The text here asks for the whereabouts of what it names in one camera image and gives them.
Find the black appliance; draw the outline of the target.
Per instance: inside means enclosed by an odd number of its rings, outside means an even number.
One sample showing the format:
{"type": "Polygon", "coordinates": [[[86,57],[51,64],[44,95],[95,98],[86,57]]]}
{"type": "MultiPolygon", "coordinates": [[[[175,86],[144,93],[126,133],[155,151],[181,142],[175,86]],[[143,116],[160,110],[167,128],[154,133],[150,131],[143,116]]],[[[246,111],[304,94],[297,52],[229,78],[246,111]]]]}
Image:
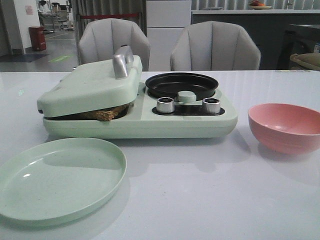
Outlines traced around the black appliance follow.
{"type": "Polygon", "coordinates": [[[288,70],[294,65],[290,61],[292,54],[311,54],[320,51],[319,24],[290,24],[284,31],[277,70],[288,70]]]}

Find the dark kitchen counter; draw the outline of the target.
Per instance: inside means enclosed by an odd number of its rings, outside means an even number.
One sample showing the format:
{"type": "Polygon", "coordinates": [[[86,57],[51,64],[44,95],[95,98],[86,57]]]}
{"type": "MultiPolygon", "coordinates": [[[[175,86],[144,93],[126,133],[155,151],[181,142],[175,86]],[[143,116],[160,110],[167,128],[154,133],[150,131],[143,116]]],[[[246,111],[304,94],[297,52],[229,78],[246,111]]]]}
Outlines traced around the dark kitchen counter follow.
{"type": "Polygon", "coordinates": [[[261,70],[289,69],[291,53],[281,55],[290,25],[318,25],[319,10],[192,10],[191,23],[218,21],[246,29],[261,52],[261,70]]]}

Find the light green plate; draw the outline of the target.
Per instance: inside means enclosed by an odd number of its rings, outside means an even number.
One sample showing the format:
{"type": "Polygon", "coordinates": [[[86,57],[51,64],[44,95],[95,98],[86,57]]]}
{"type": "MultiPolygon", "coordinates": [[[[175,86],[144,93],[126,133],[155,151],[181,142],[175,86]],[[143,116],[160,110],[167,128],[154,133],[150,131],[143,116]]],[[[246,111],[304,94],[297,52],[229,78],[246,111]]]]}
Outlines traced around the light green plate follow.
{"type": "Polygon", "coordinates": [[[25,225],[51,226],[104,205],[126,173],[124,153],[96,138],[66,138],[25,150],[0,168],[0,213],[25,225]]]}

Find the pink bowl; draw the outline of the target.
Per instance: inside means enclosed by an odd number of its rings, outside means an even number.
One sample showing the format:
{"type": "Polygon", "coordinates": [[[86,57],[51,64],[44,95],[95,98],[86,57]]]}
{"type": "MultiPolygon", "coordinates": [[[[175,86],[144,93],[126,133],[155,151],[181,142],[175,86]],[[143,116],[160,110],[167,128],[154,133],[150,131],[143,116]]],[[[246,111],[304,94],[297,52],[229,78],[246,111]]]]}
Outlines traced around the pink bowl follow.
{"type": "Polygon", "coordinates": [[[264,103],[248,110],[254,137],[276,152],[300,155],[320,148],[320,113],[299,105],[264,103]]]}

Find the green breakfast maker base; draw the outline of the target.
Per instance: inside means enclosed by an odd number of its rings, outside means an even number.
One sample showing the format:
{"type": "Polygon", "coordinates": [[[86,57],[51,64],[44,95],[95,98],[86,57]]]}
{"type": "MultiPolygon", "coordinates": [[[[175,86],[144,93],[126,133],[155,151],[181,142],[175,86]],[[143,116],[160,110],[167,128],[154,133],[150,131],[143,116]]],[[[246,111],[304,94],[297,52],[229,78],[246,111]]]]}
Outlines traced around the green breakfast maker base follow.
{"type": "Polygon", "coordinates": [[[126,115],[111,121],[55,120],[44,118],[47,132],[58,137],[98,139],[154,138],[217,138],[229,134],[236,126],[238,115],[220,89],[213,98],[220,101],[220,115],[158,115],[152,110],[157,100],[150,97],[144,83],[128,107],[126,115]]]}

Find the white cabinet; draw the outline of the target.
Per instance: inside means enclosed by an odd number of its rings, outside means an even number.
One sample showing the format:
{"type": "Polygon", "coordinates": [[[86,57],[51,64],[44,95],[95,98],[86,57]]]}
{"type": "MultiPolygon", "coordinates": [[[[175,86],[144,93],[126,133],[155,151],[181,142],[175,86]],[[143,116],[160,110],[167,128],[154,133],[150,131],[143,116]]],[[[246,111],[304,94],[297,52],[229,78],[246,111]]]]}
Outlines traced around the white cabinet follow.
{"type": "Polygon", "coordinates": [[[191,7],[190,0],[148,0],[146,2],[150,71],[170,70],[172,50],[184,27],[191,24],[191,7]]]}

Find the green breakfast maker lid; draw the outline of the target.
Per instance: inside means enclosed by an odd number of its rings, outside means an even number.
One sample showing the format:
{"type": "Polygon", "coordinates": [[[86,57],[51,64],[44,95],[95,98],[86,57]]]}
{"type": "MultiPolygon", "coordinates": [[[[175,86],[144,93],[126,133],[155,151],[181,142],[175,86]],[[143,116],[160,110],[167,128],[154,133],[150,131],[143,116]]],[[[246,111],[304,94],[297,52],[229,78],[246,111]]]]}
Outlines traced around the green breakfast maker lid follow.
{"type": "Polygon", "coordinates": [[[37,100],[38,111],[54,118],[131,103],[137,97],[143,70],[138,55],[131,59],[122,58],[127,72],[124,77],[115,74],[111,59],[78,66],[37,100]]]}

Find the right beige chair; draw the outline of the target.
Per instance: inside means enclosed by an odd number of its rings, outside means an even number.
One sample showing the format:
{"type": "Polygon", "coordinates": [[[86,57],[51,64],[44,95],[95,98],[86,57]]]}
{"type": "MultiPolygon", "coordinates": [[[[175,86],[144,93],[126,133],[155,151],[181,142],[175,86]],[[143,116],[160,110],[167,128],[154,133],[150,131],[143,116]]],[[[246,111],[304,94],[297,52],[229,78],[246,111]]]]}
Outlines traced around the right beige chair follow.
{"type": "Polygon", "coordinates": [[[170,56],[172,71],[258,70],[261,52],[240,25],[206,21],[185,27],[170,56]]]}

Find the beige chair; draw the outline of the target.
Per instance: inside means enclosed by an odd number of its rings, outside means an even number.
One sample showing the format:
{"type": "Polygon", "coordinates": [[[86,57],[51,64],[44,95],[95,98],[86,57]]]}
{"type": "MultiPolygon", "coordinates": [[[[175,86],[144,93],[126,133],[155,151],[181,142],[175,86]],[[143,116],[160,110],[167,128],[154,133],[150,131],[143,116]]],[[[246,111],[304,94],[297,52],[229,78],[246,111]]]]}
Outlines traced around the beige chair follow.
{"type": "Polygon", "coordinates": [[[107,18],[90,22],[80,38],[80,64],[110,60],[121,46],[128,45],[140,57],[142,70],[149,70],[150,42],[133,21],[107,18]]]}
{"type": "Polygon", "coordinates": [[[258,70],[261,52],[240,25],[206,21],[185,27],[170,56],[172,71],[258,70]]]}

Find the bread slice with brown crust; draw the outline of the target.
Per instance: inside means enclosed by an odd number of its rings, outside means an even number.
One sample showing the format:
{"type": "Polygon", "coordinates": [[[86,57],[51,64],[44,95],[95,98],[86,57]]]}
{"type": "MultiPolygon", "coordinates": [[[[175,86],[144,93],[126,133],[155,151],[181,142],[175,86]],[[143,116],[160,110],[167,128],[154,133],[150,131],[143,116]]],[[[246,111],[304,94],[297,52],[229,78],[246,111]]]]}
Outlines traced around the bread slice with brown crust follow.
{"type": "Polygon", "coordinates": [[[124,104],[111,108],[104,108],[99,110],[76,113],[74,116],[81,120],[98,120],[109,122],[113,119],[123,117],[127,114],[129,104],[124,104]]]}

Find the left beige chair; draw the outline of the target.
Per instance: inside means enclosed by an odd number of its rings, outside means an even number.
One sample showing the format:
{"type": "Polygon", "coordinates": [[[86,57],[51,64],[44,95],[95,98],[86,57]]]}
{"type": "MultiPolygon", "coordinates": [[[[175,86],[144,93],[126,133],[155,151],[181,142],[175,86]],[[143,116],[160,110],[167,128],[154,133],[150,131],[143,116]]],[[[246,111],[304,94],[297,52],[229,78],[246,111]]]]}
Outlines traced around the left beige chair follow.
{"type": "Polygon", "coordinates": [[[90,22],[80,38],[80,64],[110,60],[121,46],[128,45],[140,57],[142,70],[149,70],[150,42],[133,21],[107,18],[90,22]]]}

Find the fruit bowl on counter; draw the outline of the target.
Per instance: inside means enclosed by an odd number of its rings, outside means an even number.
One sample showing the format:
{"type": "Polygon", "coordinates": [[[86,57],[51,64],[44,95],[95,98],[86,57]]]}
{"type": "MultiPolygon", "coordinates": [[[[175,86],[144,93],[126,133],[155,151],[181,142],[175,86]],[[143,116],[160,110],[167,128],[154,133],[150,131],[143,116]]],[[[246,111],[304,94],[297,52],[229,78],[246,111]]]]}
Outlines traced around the fruit bowl on counter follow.
{"type": "Polygon", "coordinates": [[[252,0],[248,3],[248,7],[252,10],[270,10],[272,6],[265,5],[264,3],[260,2],[259,0],[252,0]]]}

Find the black round frying pan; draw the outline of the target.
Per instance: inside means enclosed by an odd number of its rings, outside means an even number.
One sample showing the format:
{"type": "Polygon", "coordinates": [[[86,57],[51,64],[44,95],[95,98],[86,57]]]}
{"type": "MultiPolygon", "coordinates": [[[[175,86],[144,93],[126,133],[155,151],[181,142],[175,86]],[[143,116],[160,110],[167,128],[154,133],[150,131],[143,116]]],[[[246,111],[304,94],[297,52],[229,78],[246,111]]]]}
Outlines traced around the black round frying pan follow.
{"type": "Polygon", "coordinates": [[[202,100],[215,94],[219,83],[216,79],[198,73],[169,72],[154,75],[145,81],[149,95],[155,98],[176,98],[178,92],[190,91],[202,100]]]}

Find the red trash bin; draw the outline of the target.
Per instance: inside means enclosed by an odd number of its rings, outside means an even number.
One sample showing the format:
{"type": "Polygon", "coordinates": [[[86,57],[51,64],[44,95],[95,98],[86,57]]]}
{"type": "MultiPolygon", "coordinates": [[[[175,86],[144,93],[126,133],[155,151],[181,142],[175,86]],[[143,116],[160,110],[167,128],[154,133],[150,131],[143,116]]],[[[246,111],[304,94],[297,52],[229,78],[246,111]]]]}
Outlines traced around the red trash bin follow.
{"type": "Polygon", "coordinates": [[[44,29],[43,26],[30,26],[28,28],[32,50],[34,52],[40,52],[47,49],[44,29]]]}

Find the silver right control knob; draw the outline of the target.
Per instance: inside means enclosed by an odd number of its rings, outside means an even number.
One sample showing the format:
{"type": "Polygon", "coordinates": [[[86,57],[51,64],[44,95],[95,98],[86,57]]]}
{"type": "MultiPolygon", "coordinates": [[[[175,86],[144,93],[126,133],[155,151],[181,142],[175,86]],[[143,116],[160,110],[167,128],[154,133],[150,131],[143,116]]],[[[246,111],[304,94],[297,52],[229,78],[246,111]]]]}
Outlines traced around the silver right control knob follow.
{"type": "Polygon", "coordinates": [[[218,99],[207,97],[202,100],[202,112],[206,114],[219,114],[221,110],[221,103],[218,99]]]}

